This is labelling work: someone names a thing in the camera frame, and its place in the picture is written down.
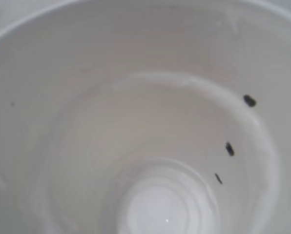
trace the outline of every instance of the dark spot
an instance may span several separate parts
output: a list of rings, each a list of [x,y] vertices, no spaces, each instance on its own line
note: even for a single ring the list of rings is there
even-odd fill
[[[226,150],[230,156],[234,156],[234,150],[233,147],[229,142],[226,143]]]
[[[220,179],[220,177],[218,176],[217,173],[215,173],[215,176],[216,176],[216,179],[218,180],[218,182],[219,182],[220,184],[223,184],[222,180]]]
[[[256,105],[256,101],[250,95],[244,95],[243,99],[249,107],[253,107]]]

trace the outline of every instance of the white cup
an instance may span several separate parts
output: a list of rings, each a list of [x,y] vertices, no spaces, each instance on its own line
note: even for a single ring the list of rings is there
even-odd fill
[[[70,1],[0,33],[0,234],[291,233],[291,14]]]

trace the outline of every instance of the black speck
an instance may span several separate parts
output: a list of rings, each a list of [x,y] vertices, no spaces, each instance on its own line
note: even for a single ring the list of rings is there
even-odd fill
[[[220,179],[219,175],[217,173],[215,173],[216,179],[218,180],[218,182],[220,184],[223,184],[222,180]]]
[[[230,156],[234,156],[234,150],[233,147],[229,142],[226,143],[226,150]]]
[[[250,95],[244,95],[243,99],[249,107],[253,107],[256,105],[256,101]]]

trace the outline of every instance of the plastic cup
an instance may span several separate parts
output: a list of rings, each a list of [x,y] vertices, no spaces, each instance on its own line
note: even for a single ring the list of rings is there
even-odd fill
[[[8,233],[291,233],[291,14],[70,1],[1,32]]]

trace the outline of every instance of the white plastic surface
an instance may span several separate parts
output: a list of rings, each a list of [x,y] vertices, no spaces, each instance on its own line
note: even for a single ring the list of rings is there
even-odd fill
[[[97,0],[0,38],[0,234],[291,233],[291,18],[271,9]]]

